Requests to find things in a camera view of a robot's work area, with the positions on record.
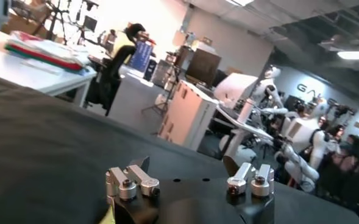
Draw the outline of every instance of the metal clamp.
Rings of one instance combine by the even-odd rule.
[[[254,180],[251,181],[252,194],[267,197],[274,193],[274,170],[270,165],[263,164]]]
[[[136,197],[136,184],[129,180],[120,168],[111,168],[106,174],[106,189],[109,197],[117,194],[122,200],[131,200]]]
[[[240,195],[246,191],[248,174],[251,164],[243,163],[235,176],[228,178],[228,193],[232,195]]]
[[[128,177],[140,185],[141,193],[146,197],[158,197],[160,194],[159,180],[151,178],[138,165],[126,167]]]

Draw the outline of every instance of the white box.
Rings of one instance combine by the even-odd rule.
[[[210,98],[194,85],[180,81],[158,136],[196,151],[217,104],[217,100]]]

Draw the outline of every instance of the white wall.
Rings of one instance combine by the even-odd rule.
[[[298,84],[304,84],[308,87],[306,93],[298,90]],[[352,100],[343,93],[333,89],[332,87],[315,79],[314,77],[303,73],[302,71],[298,71],[289,67],[282,67],[281,75],[276,78],[275,85],[278,87],[279,91],[285,92],[286,97],[292,95],[308,102],[313,97],[313,95],[308,94],[308,92],[314,90],[316,95],[321,94],[321,96],[325,97],[326,99],[333,98],[340,104],[345,104],[351,108],[356,108],[358,110],[357,114],[350,121],[349,126],[346,128],[344,138],[349,134],[359,136],[359,128],[354,127],[354,124],[359,122],[359,102],[356,100]]]
[[[198,38],[213,40],[212,47],[222,57],[220,69],[230,66],[257,77],[274,47],[266,40],[249,35],[243,28],[198,8],[190,20],[188,31],[194,32]]]
[[[182,25],[187,5],[181,0],[105,0],[101,1],[96,30],[123,30],[128,22],[141,23],[157,42],[155,53],[165,58],[174,50],[172,41]],[[249,35],[243,28],[229,24],[216,15],[195,9],[188,31],[198,38],[213,40],[213,47],[222,57],[220,69],[233,67],[246,74],[259,76],[273,45]]]
[[[141,23],[157,42],[154,52],[165,58],[185,17],[187,6],[178,0],[105,0],[99,7],[97,29],[124,30],[129,22]]]

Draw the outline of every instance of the ceiling light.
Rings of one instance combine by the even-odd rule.
[[[347,60],[359,60],[359,51],[341,51],[338,55]]]
[[[252,3],[254,0],[226,0],[226,1],[237,6],[246,6],[247,4]]]

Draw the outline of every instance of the ceiling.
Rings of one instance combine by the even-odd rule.
[[[185,0],[250,30],[276,46],[271,60],[310,71],[359,100],[359,61],[335,50],[359,50],[359,0]]]

